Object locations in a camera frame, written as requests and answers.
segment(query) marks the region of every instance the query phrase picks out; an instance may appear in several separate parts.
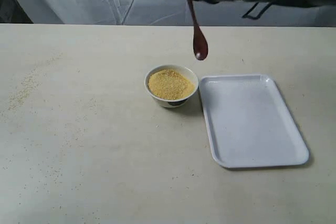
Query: bowl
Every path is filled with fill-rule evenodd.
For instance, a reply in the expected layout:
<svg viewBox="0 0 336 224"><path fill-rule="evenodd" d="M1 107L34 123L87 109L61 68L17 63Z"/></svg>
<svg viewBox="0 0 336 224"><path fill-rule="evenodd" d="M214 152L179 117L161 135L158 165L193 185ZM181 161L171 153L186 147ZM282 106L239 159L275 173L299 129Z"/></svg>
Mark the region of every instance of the bowl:
<svg viewBox="0 0 336 224"><path fill-rule="evenodd" d="M161 70L165 70L165 69L173 69L174 71L180 73L185 78L187 78L189 81L191 81L193 83L193 85L195 86L195 89L193 90L193 92L190 95L188 95L187 97L184 97L184 98L178 99L178 100L165 100L165 99L162 99L162 98L159 98L159 97L155 96L148 87L149 77L152 74L154 74L156 72L159 72ZM151 95L151 97L162 107L177 108L177 107L182 106L197 91L197 89L198 89L198 77L193 71L191 71L189 68L186 68L186 67L182 67L182 66L178 66L178 65L161 65L161 66L158 66L156 68L153 68L151 71L149 71L146 74L145 87L146 87L147 92Z"/></svg>

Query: white cloth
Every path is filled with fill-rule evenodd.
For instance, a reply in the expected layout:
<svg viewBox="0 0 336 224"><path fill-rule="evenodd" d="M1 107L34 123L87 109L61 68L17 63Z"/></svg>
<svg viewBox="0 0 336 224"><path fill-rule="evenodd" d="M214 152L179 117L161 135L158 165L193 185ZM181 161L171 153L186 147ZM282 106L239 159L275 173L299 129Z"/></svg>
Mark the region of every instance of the white cloth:
<svg viewBox="0 0 336 224"><path fill-rule="evenodd" d="M34 23L191 25L185 0L18 0ZM334 26L336 9L271 7L257 21L242 19L251 3L195 3L204 26Z"/></svg>

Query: yellow powder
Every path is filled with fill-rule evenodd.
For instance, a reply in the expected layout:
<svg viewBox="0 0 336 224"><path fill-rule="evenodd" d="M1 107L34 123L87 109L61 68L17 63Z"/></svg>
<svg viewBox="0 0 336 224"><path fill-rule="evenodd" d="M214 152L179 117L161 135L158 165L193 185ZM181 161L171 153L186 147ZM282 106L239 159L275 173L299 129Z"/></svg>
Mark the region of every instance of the yellow powder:
<svg viewBox="0 0 336 224"><path fill-rule="evenodd" d="M166 69L149 77L148 87L151 92L165 100L178 100L190 95L195 86L180 73Z"/></svg>

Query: spoon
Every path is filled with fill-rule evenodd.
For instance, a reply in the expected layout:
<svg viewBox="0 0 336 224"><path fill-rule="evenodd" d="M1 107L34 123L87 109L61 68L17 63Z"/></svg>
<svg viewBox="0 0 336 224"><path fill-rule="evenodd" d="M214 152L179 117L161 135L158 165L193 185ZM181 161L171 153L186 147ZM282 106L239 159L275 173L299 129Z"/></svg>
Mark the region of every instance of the spoon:
<svg viewBox="0 0 336 224"><path fill-rule="evenodd" d="M194 24L193 48L197 60L204 60L208 56L208 42L206 41L196 19L193 0L187 0Z"/></svg>

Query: white tray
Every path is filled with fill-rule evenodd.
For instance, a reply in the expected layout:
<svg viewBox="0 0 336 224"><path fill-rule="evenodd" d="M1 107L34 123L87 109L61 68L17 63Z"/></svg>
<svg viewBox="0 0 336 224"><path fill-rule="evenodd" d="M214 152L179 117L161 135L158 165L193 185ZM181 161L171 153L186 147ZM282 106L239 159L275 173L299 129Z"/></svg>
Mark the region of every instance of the white tray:
<svg viewBox="0 0 336 224"><path fill-rule="evenodd" d="M199 85L211 152L227 168L304 164L309 152L266 75L204 77Z"/></svg>

